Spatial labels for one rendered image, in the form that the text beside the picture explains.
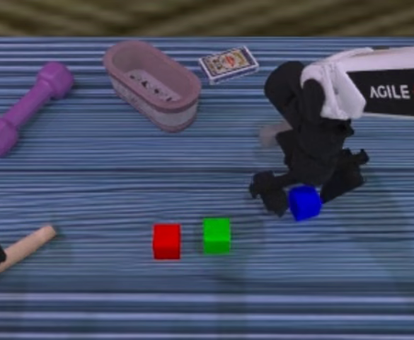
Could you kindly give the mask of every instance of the green cube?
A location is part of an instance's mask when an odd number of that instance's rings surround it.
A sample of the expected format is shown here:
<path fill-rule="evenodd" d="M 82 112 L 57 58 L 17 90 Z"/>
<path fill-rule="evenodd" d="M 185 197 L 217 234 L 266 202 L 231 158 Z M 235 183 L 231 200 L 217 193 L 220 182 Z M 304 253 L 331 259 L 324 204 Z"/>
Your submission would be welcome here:
<path fill-rule="evenodd" d="M 228 254 L 230 252 L 229 218 L 204 218 L 204 254 Z"/>

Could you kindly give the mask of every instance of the cube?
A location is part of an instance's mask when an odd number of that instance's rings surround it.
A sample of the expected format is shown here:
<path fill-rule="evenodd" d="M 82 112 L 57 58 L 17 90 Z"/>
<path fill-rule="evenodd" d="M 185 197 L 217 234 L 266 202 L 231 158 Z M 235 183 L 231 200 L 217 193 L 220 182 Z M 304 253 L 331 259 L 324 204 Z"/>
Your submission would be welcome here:
<path fill-rule="evenodd" d="M 204 254 L 230 252 L 231 230 L 228 218 L 205 218 L 203 226 Z"/>
<path fill-rule="evenodd" d="M 289 207 L 296 221 L 319 215 L 321 206 L 321 197 L 312 186 L 299 186 L 289 191 Z"/>
<path fill-rule="evenodd" d="M 153 226 L 153 255 L 156 260 L 180 259 L 180 225 L 157 224 Z"/>

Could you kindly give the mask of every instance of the robotic arm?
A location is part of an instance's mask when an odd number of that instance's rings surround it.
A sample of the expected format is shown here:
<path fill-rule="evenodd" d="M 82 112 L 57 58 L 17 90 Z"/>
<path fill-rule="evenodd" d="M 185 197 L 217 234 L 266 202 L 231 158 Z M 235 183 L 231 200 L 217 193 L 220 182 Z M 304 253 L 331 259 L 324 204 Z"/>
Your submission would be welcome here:
<path fill-rule="evenodd" d="M 249 191 L 282 216 L 288 186 L 321 186 L 326 203 L 364 183 L 360 166 L 369 157 L 343 149 L 344 142 L 363 114 L 414 118 L 414 47 L 348 50 L 308 66 L 287 62 L 270 74 L 265 95 L 291 127 L 271 136 L 289 171 L 260 172 Z"/>

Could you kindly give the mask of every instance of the deck of cards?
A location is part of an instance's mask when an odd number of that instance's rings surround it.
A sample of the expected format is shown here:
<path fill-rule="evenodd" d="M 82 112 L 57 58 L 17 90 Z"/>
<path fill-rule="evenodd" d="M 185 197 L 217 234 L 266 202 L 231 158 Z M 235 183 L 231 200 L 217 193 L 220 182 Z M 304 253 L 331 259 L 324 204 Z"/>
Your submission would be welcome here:
<path fill-rule="evenodd" d="M 258 71 L 258 63 L 246 46 L 200 58 L 199 63 L 210 85 Z"/>

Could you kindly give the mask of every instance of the tabletop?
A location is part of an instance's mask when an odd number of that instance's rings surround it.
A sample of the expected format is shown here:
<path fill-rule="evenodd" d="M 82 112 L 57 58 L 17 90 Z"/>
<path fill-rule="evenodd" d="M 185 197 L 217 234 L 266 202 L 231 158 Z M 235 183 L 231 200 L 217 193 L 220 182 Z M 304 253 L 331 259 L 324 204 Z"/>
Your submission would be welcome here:
<path fill-rule="evenodd" d="M 288 60 L 414 38 L 145 38 L 202 80 L 197 120 L 160 131 L 114 93 L 101 63 L 123 38 L 0 38 L 0 113 L 57 60 L 76 86 L 0 159 L 0 242 L 50 222 L 58 238 L 0 275 L 0 339 L 414 339 L 414 120 L 365 117 L 366 184 L 295 222 L 248 194 L 284 171 L 258 129 Z M 258 73 L 210 86 L 199 57 L 246 45 Z M 202 219 L 229 217 L 232 251 L 205 256 Z M 155 261 L 152 226 L 182 226 L 182 259 Z"/>

